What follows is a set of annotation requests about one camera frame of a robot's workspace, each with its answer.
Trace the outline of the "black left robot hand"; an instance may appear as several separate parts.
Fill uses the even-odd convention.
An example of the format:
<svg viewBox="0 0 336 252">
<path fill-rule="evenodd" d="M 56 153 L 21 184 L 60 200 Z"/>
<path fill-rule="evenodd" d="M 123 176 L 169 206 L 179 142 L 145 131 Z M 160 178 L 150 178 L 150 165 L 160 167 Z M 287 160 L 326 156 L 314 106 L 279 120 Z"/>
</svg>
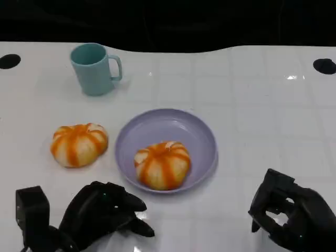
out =
<svg viewBox="0 0 336 252">
<path fill-rule="evenodd" d="M 94 181 L 72 199 L 59 230 L 70 236 L 79 250 L 119 230 L 154 237 L 154 229 L 136 216 L 146 210 L 145 202 L 124 187 Z"/>
</svg>

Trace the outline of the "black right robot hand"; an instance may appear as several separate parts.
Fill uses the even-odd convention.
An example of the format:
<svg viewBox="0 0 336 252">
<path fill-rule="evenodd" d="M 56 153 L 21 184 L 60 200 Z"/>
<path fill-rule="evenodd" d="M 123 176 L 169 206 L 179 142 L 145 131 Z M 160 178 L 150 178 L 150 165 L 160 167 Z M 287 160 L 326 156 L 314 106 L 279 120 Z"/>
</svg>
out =
<svg viewBox="0 0 336 252">
<path fill-rule="evenodd" d="M 251 231 L 260 228 L 290 251 L 335 251 L 335 215 L 323 197 L 294 178 L 268 169 L 250 209 Z"/>
</svg>

